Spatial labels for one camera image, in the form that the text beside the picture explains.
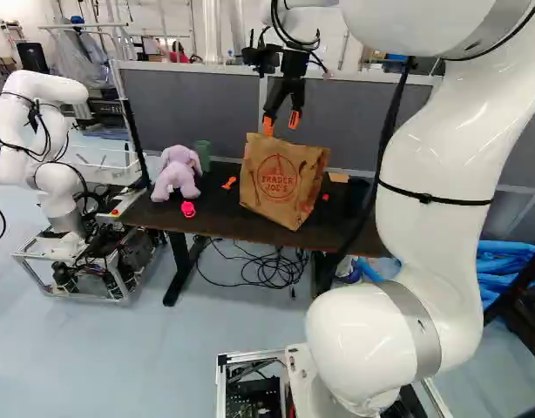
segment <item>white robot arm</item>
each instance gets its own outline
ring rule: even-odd
[[[323,3],[287,0],[278,10]],[[480,342],[477,243],[505,161],[535,113],[535,0],[339,6],[367,46],[450,60],[439,90],[383,156],[376,221],[402,261],[396,281],[332,290],[307,315],[323,383],[349,412],[377,416],[401,386],[464,363]]]
[[[77,81],[24,70],[8,77],[0,97],[0,184],[43,192],[41,206],[57,232],[83,233],[72,198],[80,179],[69,166],[55,162],[69,127],[58,107],[83,103],[87,97]],[[34,111],[40,114],[35,136],[25,127]],[[33,139],[26,144],[29,136]]]

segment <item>person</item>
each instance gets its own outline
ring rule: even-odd
[[[177,47],[179,49],[180,61],[178,60],[179,57],[177,57]],[[173,50],[169,52],[169,58],[171,59],[172,63],[178,63],[178,62],[182,64],[190,63],[190,60],[184,53],[184,48],[182,47],[182,44],[179,41],[173,42]]]

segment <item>trader joe's logo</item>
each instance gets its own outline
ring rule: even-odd
[[[296,168],[280,154],[267,157],[258,168],[260,189],[271,199],[290,197],[296,188]]]

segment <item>green cup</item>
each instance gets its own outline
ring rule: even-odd
[[[212,143],[205,139],[194,142],[194,150],[198,153],[198,156],[200,157],[200,164],[203,172],[209,172],[209,167],[211,163],[211,149]]]

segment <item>black tabletop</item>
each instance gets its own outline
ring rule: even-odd
[[[197,179],[201,196],[193,200],[196,215],[191,219],[185,218],[180,210],[183,198],[179,192],[172,193],[170,200],[162,203],[153,203],[147,192],[119,220],[131,226],[329,253],[337,250],[356,222],[355,214],[350,210],[350,195],[346,198],[348,186],[329,181],[327,175],[314,211],[297,232],[240,206],[238,181],[229,192],[221,187],[231,176],[240,176],[239,164],[212,162],[211,171]],[[328,195],[328,201],[321,198],[324,194]],[[362,201],[362,195],[353,196]],[[364,227],[349,253],[375,257],[388,254],[377,233],[374,217]]]

